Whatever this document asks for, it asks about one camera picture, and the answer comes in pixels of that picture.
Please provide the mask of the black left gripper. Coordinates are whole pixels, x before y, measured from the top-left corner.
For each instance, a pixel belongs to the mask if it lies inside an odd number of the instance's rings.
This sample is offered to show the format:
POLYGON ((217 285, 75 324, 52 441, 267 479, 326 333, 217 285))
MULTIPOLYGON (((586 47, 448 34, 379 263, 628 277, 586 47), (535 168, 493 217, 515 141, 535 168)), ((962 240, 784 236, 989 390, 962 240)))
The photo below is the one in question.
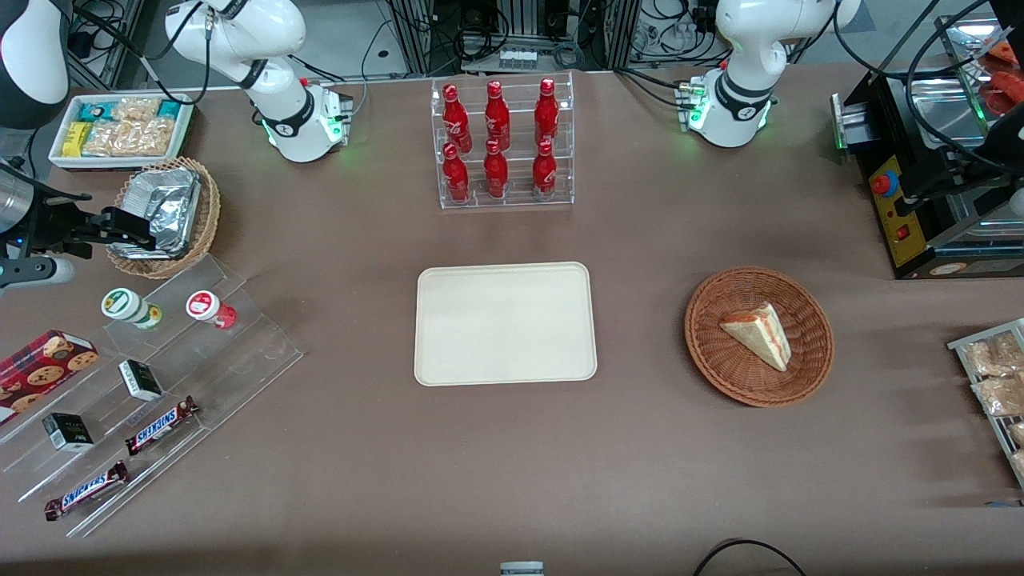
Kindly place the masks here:
POLYGON ((963 196, 970 192, 968 183, 1007 183, 1010 175, 994 167, 999 164, 1008 169, 1022 172, 1023 169, 1023 102, 1017 102, 1010 112, 989 127, 983 145, 969 150, 983 160, 970 159, 968 154, 952 147, 945 147, 944 160, 950 169, 950 180, 940 180, 932 186, 908 187, 903 180, 898 183, 896 215, 908 218, 925 206, 935 204, 939 209, 947 209, 952 218, 968 218, 973 215, 970 198, 963 196))

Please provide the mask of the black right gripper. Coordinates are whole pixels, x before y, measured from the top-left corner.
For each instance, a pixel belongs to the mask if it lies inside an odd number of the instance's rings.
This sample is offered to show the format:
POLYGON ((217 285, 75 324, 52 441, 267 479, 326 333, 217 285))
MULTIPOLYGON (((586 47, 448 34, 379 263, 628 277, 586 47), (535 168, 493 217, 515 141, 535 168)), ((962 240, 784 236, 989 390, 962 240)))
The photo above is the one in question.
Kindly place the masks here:
POLYGON ((102 209, 100 227, 93 222, 94 214, 77 208, 76 204, 41 204, 35 217, 35 227, 30 235, 30 252, 33 254, 72 253, 77 258, 88 259, 91 258, 91 248, 79 245, 106 241, 106 244, 112 244, 106 246, 106 251, 115 258, 161 258, 160 250, 139 247, 156 244, 150 220, 117 207, 102 209))

